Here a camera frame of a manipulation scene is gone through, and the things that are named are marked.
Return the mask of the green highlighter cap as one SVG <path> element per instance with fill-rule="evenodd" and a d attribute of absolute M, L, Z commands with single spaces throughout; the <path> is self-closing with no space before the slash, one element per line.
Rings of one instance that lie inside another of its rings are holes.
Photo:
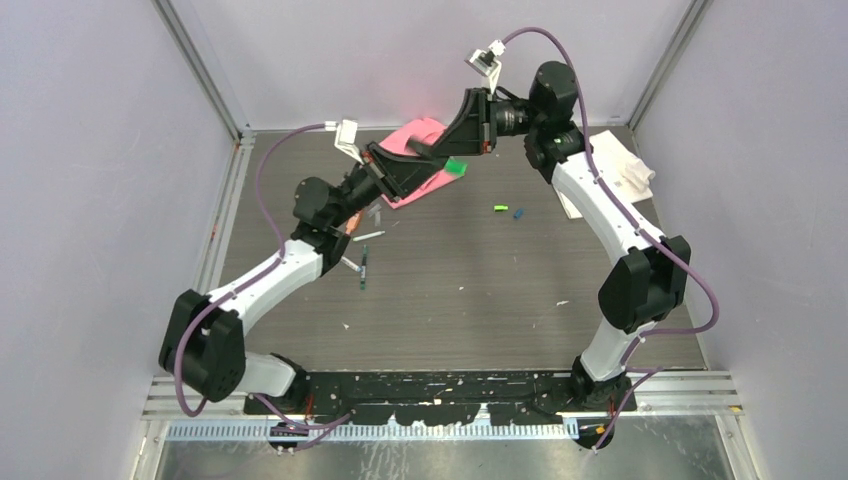
<path fill-rule="evenodd" d="M 454 177 L 462 177 L 465 175 L 468 164 L 456 158 L 449 158 L 444 165 L 444 172 Z"/>

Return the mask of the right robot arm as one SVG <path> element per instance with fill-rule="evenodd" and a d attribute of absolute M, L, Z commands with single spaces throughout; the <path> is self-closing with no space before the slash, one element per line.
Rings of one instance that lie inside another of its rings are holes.
<path fill-rule="evenodd" d="M 601 323 L 573 363 L 566 398 L 574 407 L 596 409 L 629 387 L 626 366 L 636 345 L 682 303 L 691 247 L 681 236 L 664 235 L 614 191 L 572 119 L 581 103 L 571 66 L 548 61 L 537 69 L 527 98 L 500 87 L 469 89 L 436 140 L 414 136 L 407 145 L 423 159 L 445 162 L 489 153 L 499 138 L 521 136 L 531 166 L 581 212 L 612 269 L 598 292 Z"/>

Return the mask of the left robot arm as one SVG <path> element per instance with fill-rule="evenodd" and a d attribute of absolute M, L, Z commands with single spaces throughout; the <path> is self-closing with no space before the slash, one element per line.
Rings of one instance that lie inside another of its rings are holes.
<path fill-rule="evenodd" d="M 448 163 L 447 155 L 416 144 L 411 156 L 367 144 L 343 180 L 302 180 L 294 192 L 298 223 L 269 258 L 208 293 L 189 289 L 175 300 L 158 357 L 160 366 L 209 402 L 234 392 L 262 394 L 284 413 L 300 410 L 307 387 L 299 366 L 278 354 L 255 354 L 246 334 L 297 289 L 320 279 L 350 242 L 344 226 L 380 196 L 405 198 Z"/>

